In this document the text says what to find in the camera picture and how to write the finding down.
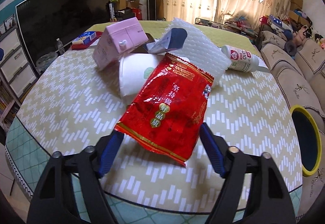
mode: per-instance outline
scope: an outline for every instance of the tv screen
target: tv screen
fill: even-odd
[[[25,0],[16,6],[17,22],[30,58],[56,51],[56,39],[70,43],[90,26],[109,21],[109,0]]]

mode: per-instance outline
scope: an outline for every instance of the cushion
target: cushion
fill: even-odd
[[[295,62],[306,80],[310,81],[324,67],[325,51],[312,39],[308,39],[303,48],[296,53]]]
[[[303,76],[297,63],[278,46],[266,44],[261,50],[261,55],[273,76],[276,76],[284,67],[297,71]]]
[[[307,40],[309,40],[309,39],[310,39],[310,38],[305,38],[305,39],[303,40],[303,42],[301,43],[301,45],[297,47],[297,51],[300,51],[300,50],[303,48],[304,44],[305,44],[305,43],[307,42]]]
[[[308,82],[298,72],[282,68],[276,76],[277,84],[290,109],[294,105],[303,106],[313,116],[319,130],[324,132],[325,113]]]
[[[284,49],[284,45],[286,41],[283,40],[281,37],[269,31],[263,31],[263,35],[264,35],[264,41],[262,42],[262,47],[265,46],[266,44],[271,43],[273,45],[280,47],[282,50]]]
[[[323,118],[319,115],[319,113],[317,111],[314,111],[312,109],[307,109],[306,108],[306,111],[309,112],[309,114],[313,117],[313,119],[315,120],[316,124],[317,124],[317,127],[318,129],[325,133],[325,124],[324,124],[324,120]]]
[[[314,75],[309,81],[309,85],[315,92],[318,100],[321,104],[321,108],[325,110],[325,69],[321,70],[320,73]]]

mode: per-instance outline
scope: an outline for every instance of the beige sofa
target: beige sofa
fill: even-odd
[[[321,135],[322,158],[318,171],[303,177],[297,219],[303,217],[316,199],[325,201],[325,51],[311,39],[298,47],[293,60],[283,49],[285,41],[271,32],[263,32],[261,55],[277,81],[289,108],[303,106],[314,118]]]
[[[298,47],[293,60],[283,49],[285,41],[271,32],[265,39],[261,55],[276,79],[289,108],[303,106],[325,133],[325,51],[311,39]]]

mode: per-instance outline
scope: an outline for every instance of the tower fan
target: tower fan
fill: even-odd
[[[147,20],[156,21],[156,0],[147,0]]]

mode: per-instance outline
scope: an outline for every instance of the pink cardboard box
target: pink cardboard box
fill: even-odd
[[[148,41],[136,17],[107,26],[93,52],[98,68],[103,70],[123,54],[130,53]]]

